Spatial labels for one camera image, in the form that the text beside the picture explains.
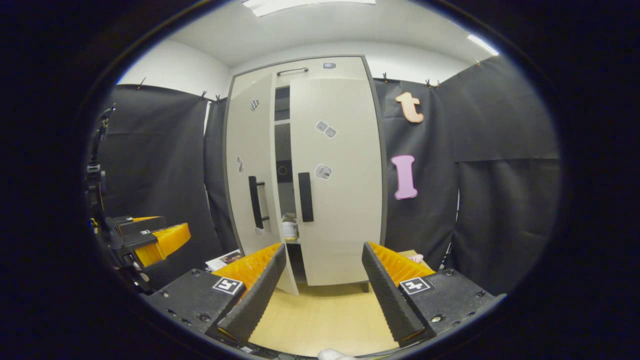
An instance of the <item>checkerboard sticker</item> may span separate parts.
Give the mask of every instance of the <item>checkerboard sticker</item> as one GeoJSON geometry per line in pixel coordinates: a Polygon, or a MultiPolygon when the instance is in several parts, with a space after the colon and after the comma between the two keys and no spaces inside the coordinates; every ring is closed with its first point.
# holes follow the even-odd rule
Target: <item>checkerboard sticker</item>
{"type": "Polygon", "coordinates": [[[415,293],[419,293],[420,291],[424,291],[431,288],[431,286],[427,284],[426,281],[422,280],[419,277],[416,277],[410,280],[401,281],[400,286],[403,287],[403,289],[408,295],[413,295],[415,293]]]}
{"type": "Polygon", "coordinates": [[[260,100],[258,100],[258,99],[253,100],[251,102],[251,105],[249,105],[249,109],[251,109],[251,111],[253,111],[258,107],[259,104],[260,104],[260,100]]]}
{"type": "Polygon", "coordinates": [[[241,281],[229,279],[228,277],[222,277],[220,280],[218,280],[218,282],[216,282],[213,288],[215,290],[222,291],[223,293],[235,295],[241,285],[241,281]]]}

